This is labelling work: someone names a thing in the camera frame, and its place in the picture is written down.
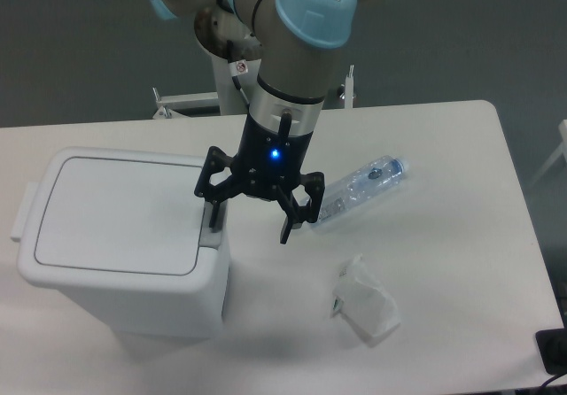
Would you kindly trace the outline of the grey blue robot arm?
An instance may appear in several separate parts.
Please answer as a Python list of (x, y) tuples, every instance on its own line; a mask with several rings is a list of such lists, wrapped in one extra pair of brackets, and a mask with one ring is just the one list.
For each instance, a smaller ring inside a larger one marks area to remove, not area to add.
[(213, 146), (195, 188), (219, 211), (244, 194), (277, 202), (285, 212), (280, 238), (318, 218), (325, 189), (320, 172), (303, 174), (331, 74), (346, 45), (357, 5), (365, 0), (152, 0), (169, 17), (220, 10), (237, 29), (225, 43), (257, 40), (260, 65), (234, 156)]

